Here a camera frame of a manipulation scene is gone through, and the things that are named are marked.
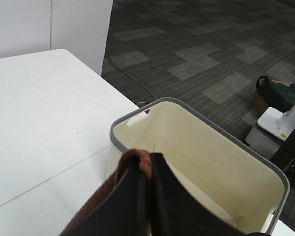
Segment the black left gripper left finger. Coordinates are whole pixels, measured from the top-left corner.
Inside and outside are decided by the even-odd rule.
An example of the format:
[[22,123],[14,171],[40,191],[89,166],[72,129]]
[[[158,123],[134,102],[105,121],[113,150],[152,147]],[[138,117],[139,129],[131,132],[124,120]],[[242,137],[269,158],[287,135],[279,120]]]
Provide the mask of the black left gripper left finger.
[[139,169],[139,158],[132,158],[125,174],[112,193],[85,220],[63,236],[146,236],[145,174]]

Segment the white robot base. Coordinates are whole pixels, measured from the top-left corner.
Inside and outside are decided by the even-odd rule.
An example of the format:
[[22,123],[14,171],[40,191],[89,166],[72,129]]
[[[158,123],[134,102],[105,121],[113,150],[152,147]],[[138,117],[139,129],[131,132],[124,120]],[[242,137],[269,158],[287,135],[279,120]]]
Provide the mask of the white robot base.
[[295,104],[286,112],[269,107],[245,137],[246,143],[270,159],[295,129]]

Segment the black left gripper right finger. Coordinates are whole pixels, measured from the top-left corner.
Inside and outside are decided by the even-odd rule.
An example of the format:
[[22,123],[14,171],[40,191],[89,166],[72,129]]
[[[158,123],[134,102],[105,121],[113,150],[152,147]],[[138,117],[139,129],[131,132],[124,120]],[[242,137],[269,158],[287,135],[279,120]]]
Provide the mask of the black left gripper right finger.
[[179,182],[161,153],[152,163],[150,225],[153,236],[243,236],[202,206]]

